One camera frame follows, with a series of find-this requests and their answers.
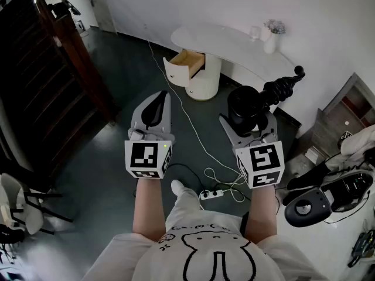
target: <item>dark green floor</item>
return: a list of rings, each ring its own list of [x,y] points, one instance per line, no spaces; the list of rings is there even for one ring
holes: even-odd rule
[[[64,198],[54,201],[53,208],[58,213],[72,216],[74,224],[59,226],[64,231],[55,235],[39,232],[34,239],[26,240],[21,247],[21,256],[29,280],[80,280],[114,235],[131,232],[136,181],[125,170],[124,141],[128,139],[127,130],[135,107],[149,95],[169,90],[151,57],[147,42],[98,29],[90,29],[84,42],[122,112],[116,125],[107,125],[82,147],[57,178],[57,190]],[[163,56],[169,59],[175,54],[157,45],[152,47],[161,67]],[[237,169],[230,142],[218,119],[219,113],[227,113],[226,99],[233,85],[226,84],[222,78],[218,94],[206,102],[192,100],[184,88],[174,88],[209,153],[225,165]],[[191,167],[207,188],[212,188],[216,182],[204,176],[206,167],[212,167],[219,180],[234,180],[235,173],[205,154],[172,92],[171,97],[172,133],[177,140],[171,163]],[[296,128],[291,128],[282,120],[278,124],[280,133],[282,129],[287,131],[281,138],[286,145],[291,144]],[[171,167],[162,180],[166,215],[175,202],[170,188],[173,179],[181,180],[197,192],[202,190],[191,172],[180,166]],[[250,196],[246,185],[239,188]],[[236,203],[228,192],[222,198],[202,204],[208,210],[240,216],[249,207],[247,200]]]

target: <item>chair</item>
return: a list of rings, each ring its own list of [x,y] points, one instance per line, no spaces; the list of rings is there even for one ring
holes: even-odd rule
[[[6,173],[1,174],[0,185],[0,210],[7,227],[11,229],[19,228],[15,226],[15,222],[18,222],[26,225],[26,229],[30,234],[35,234],[39,230],[48,234],[54,234],[53,231],[42,228],[44,221],[43,213],[52,215],[67,222],[73,222],[69,218],[42,207],[39,203],[38,198],[58,198],[62,197],[61,194],[32,193],[27,185]],[[21,189],[25,201],[22,203],[22,208],[18,209],[17,198]],[[23,214],[22,217],[24,218],[24,221],[15,217],[15,214],[19,213]]]

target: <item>white vanity table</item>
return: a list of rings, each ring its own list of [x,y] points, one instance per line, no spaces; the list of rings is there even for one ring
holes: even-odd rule
[[[216,95],[222,59],[244,67],[264,82],[294,75],[293,64],[280,52],[266,54],[261,40],[252,42],[248,34],[233,28],[209,23],[182,26],[172,33],[171,41],[185,50],[204,54],[204,68],[202,65],[198,69],[193,68],[194,61],[179,61],[179,55],[171,61],[163,58],[168,80],[185,87],[195,100]]]

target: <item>white shoe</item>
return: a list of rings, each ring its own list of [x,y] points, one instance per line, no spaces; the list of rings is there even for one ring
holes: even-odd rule
[[[179,180],[173,180],[171,182],[171,189],[176,196],[182,195],[183,188],[184,186]]]

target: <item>white power strip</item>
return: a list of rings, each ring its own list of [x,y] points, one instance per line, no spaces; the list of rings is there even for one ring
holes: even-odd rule
[[[215,190],[215,191],[208,191],[206,190],[204,193],[200,195],[201,200],[208,200],[212,198],[218,198],[224,196],[223,190]]]

